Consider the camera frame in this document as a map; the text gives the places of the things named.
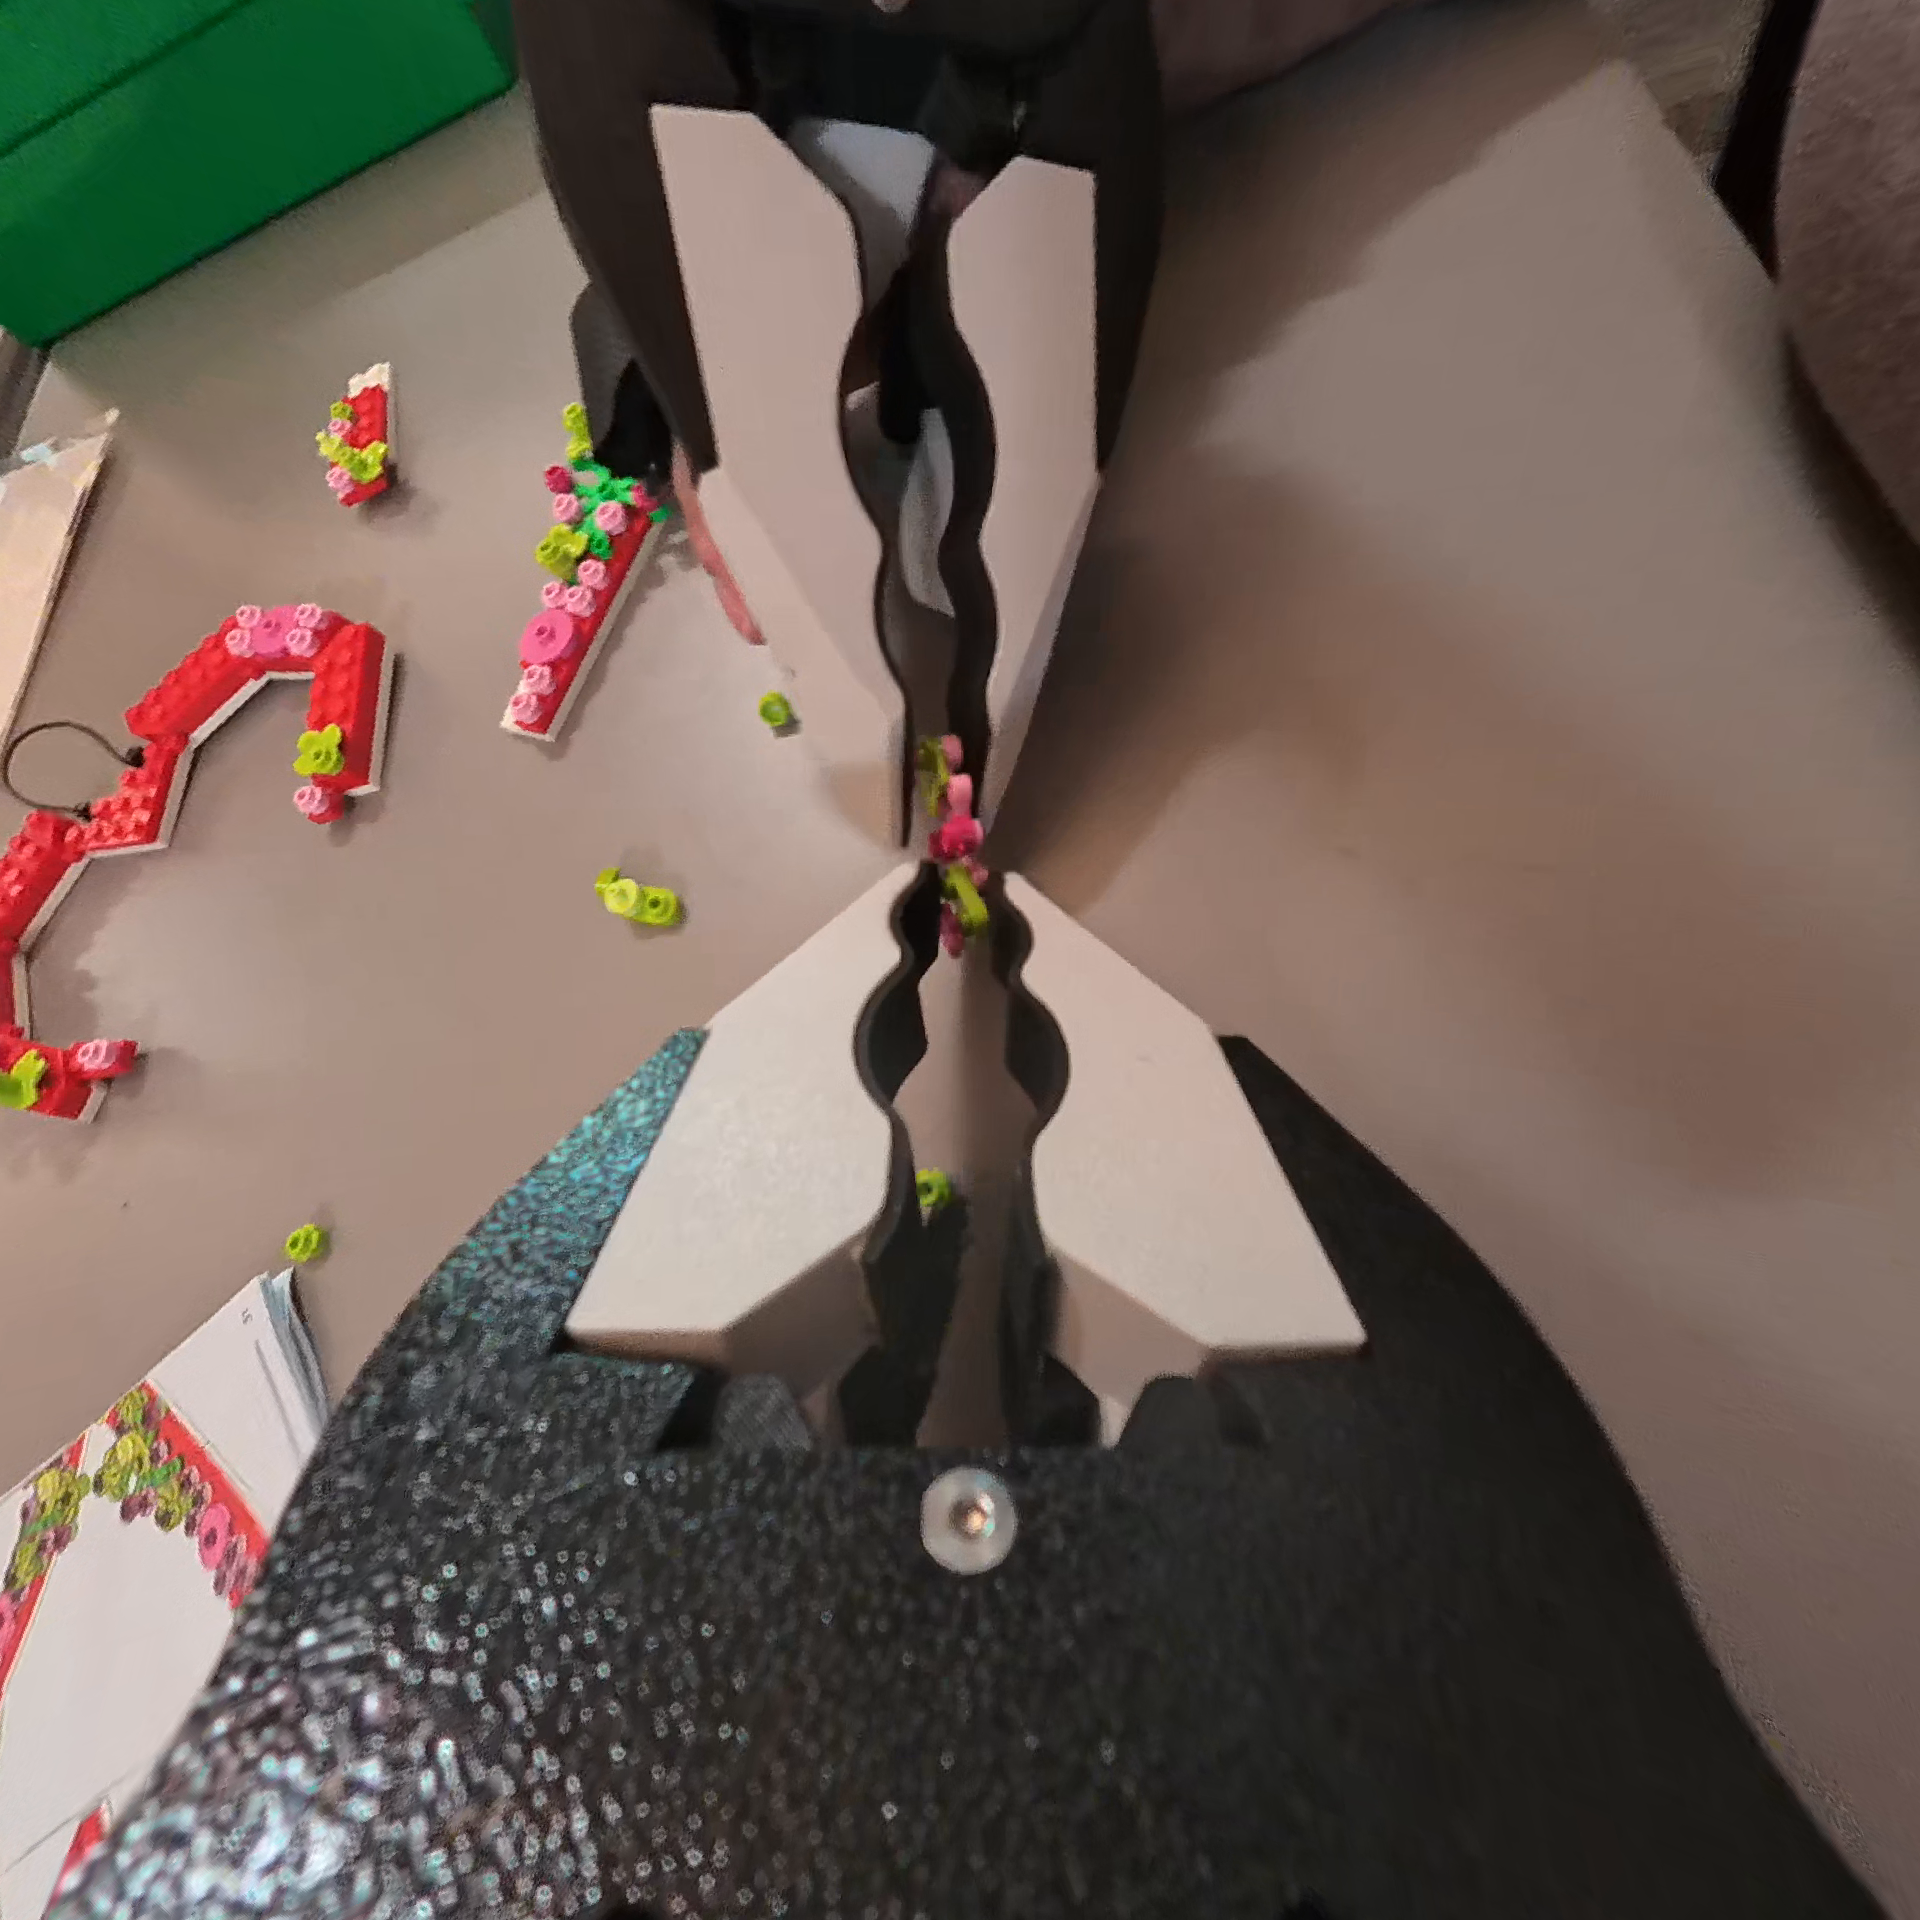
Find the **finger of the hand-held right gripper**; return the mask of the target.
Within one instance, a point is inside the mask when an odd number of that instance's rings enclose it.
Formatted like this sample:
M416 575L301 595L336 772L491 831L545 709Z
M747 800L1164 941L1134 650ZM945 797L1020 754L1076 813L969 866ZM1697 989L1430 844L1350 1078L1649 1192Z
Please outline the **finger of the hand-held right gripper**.
M711 421L711 540L835 800L900 848L908 709L880 643L880 535L843 432L863 311L857 228L747 112L657 106L652 130Z
M961 624L939 572L960 535L983 586L984 739L966 747L973 803L1001 803L1057 635L1100 491L1097 182L1017 158L945 235L944 294L961 391L920 415L900 502L902 590Z

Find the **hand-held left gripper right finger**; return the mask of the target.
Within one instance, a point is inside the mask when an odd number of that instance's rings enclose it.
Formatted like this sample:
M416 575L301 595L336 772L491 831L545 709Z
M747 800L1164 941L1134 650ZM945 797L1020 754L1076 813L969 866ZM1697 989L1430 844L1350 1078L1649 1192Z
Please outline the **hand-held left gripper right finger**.
M1022 876L999 891L992 971L1030 1111L999 1283L1009 1437L1111 1447L1159 1380L1359 1354L1209 1022Z

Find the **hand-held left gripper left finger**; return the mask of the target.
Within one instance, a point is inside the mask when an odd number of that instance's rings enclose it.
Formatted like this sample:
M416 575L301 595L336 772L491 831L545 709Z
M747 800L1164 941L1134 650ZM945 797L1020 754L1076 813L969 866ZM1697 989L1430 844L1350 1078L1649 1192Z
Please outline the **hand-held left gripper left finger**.
M944 885L884 876L699 1034L566 1342L771 1376L857 1447L910 1447L958 1252L918 1191L899 1095L927 1051Z

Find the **short red flowered lego piece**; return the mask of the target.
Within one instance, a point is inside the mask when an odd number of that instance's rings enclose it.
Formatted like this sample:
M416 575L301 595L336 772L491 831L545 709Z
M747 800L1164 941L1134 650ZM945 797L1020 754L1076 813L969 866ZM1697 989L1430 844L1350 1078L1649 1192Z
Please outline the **short red flowered lego piece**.
M316 435L326 491L345 509L366 507L395 484L393 366L350 374Z

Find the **pink lime lego flower cluster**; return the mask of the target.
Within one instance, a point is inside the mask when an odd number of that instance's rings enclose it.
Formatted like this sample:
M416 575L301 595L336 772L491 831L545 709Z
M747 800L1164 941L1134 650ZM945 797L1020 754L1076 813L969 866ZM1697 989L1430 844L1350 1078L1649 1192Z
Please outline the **pink lime lego flower cluster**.
M975 815L975 783L964 743L956 733L923 736L916 743L913 771L927 823L927 860L941 879L939 939L951 958L960 958L992 919L992 876L981 856L984 826Z

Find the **red lego heart half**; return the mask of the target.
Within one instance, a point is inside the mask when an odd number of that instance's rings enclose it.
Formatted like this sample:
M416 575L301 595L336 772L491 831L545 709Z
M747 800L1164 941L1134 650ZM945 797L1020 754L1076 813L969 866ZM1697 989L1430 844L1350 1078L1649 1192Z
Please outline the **red lego heart half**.
M113 787L75 807L32 807L3 855L3 1101L9 1114L86 1119L137 1064L133 1040L69 1046L32 1034L30 960L83 872L110 856L164 851L207 740L272 684L303 684L294 807L331 828L377 794L393 650L366 622L316 603L239 606L126 711L127 746L108 747Z

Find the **lego instruction booklet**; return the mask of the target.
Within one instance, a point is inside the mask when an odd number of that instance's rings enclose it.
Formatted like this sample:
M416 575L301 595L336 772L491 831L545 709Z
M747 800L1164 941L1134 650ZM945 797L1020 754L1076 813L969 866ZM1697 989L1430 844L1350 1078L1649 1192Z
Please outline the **lego instruction booklet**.
M326 1416L283 1267L4 1490L4 1918L44 1916L153 1768Z

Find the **person's right hand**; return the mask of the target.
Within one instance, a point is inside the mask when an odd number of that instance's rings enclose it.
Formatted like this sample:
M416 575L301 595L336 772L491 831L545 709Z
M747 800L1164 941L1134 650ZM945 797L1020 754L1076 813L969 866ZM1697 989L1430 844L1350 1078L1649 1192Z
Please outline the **person's right hand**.
M739 588L739 580L713 538L713 527L708 525L699 495L699 475L680 444L673 444L671 451L670 483L692 557L703 570L727 624L747 645L764 645L761 626L747 607L743 590Z

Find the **long red flowered brick strip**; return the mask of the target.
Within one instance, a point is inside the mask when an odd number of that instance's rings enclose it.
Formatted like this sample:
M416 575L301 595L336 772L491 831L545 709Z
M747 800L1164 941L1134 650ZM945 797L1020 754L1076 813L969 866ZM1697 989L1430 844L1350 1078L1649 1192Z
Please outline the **long red flowered brick strip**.
M544 469L549 523L534 543L540 607L517 635L517 682L497 727L549 746L560 739L617 607L671 527L679 504L665 483L607 466L580 400L561 412L565 459Z

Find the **green plastic bin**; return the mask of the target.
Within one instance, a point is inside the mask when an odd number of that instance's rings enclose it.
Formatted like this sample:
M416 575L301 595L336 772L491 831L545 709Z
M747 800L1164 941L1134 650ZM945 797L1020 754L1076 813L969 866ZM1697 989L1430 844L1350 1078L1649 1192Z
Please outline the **green plastic bin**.
M51 346L513 83L504 2L4 2L4 332Z

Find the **clear plastic bag with papers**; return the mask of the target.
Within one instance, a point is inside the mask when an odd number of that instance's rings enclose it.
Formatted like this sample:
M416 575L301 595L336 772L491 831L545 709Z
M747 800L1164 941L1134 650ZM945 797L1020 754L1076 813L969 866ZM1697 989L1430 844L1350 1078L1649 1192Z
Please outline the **clear plastic bag with papers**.
M78 436L40 439L3 462L3 736L32 678L116 423L110 407Z

